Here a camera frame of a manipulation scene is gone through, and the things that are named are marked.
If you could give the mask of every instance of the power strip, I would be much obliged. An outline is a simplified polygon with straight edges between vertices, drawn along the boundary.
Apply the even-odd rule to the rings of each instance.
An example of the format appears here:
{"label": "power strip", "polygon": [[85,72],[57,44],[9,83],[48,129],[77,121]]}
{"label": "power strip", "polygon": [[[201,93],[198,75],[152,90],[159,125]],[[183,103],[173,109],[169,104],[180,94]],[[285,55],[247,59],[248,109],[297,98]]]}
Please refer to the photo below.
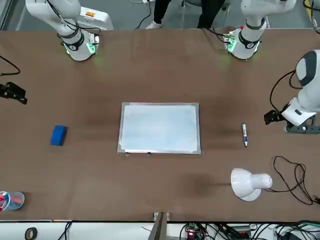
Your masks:
{"label": "power strip", "polygon": [[147,0],[142,0],[143,1],[143,4],[148,4],[148,1]]}

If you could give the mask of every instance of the table surface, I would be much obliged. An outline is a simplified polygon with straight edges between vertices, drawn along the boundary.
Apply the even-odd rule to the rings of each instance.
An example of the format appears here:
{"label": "table surface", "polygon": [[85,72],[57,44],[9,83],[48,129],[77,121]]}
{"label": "table surface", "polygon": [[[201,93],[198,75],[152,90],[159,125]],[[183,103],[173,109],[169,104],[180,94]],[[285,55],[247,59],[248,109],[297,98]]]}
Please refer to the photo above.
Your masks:
{"label": "table surface", "polygon": [[[230,186],[232,169],[243,168],[270,174],[273,188],[285,190],[272,168],[282,155],[306,165],[306,187],[320,194],[319,136],[264,123],[273,84],[318,48],[312,29],[268,29],[244,61],[198,29],[106,31],[98,54],[75,62],[54,31],[1,32],[1,55],[21,68],[2,83],[26,89],[28,104],[0,99],[1,190],[26,197],[0,219],[150,220],[165,211],[174,221],[318,220],[320,206],[290,193],[244,202]],[[0,68],[13,70],[2,61]],[[296,93],[284,80],[274,102],[281,108]],[[122,102],[199,103],[203,154],[118,154]],[[55,125],[68,126],[64,146],[50,145]],[[277,167],[293,186],[294,166]]]}

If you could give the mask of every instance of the chair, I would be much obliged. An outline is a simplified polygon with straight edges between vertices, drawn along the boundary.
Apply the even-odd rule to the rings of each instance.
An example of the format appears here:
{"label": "chair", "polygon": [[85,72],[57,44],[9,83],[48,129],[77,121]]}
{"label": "chair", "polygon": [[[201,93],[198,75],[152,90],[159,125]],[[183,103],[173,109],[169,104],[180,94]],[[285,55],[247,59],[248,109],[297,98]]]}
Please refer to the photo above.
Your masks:
{"label": "chair", "polygon": [[[181,7],[183,8],[183,10],[182,10],[182,24],[181,24],[182,29],[184,28],[186,4],[190,4],[190,5],[196,6],[196,7],[202,7],[202,0],[182,0],[181,1]],[[227,14],[228,14],[230,4],[231,4],[231,0],[225,0],[223,6],[221,7],[221,9],[223,11],[226,11],[225,16],[227,16]]]}

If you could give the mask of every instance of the person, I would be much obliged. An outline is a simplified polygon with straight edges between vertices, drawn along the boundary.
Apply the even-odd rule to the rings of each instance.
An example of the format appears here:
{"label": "person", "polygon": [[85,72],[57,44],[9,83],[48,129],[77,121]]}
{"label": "person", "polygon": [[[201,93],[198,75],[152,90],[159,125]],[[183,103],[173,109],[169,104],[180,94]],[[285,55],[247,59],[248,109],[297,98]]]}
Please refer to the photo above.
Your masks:
{"label": "person", "polygon": [[[201,0],[202,14],[199,17],[198,29],[209,29],[225,0]],[[162,18],[165,16],[171,0],[155,0],[152,23],[146,29],[158,29],[162,27]]]}

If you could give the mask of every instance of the black pants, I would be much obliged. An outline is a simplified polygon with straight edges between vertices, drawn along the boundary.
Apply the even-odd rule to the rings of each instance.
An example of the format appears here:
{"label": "black pants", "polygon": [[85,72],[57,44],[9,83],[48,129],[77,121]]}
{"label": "black pants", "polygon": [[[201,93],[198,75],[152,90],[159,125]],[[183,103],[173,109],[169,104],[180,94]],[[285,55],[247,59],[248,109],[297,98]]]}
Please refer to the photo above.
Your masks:
{"label": "black pants", "polygon": [[[198,29],[209,29],[218,14],[220,8],[223,6],[225,0],[201,0],[202,14],[199,18]],[[171,0],[155,0],[154,6],[154,21],[161,24],[164,18],[168,5]]]}

